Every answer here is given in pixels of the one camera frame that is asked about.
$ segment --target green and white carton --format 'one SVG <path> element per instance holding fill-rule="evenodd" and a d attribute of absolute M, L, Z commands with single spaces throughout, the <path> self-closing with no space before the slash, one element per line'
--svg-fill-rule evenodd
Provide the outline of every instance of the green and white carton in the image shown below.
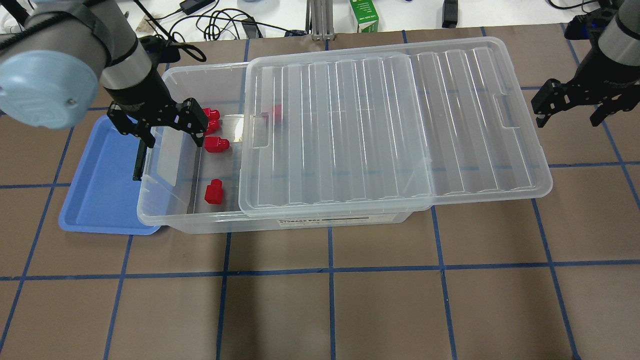
<path fill-rule="evenodd" d="M 373 0 L 349 0 L 351 4 L 351 13 L 353 14 L 353 23 L 357 27 L 359 33 L 377 33 L 380 18 Z"/>

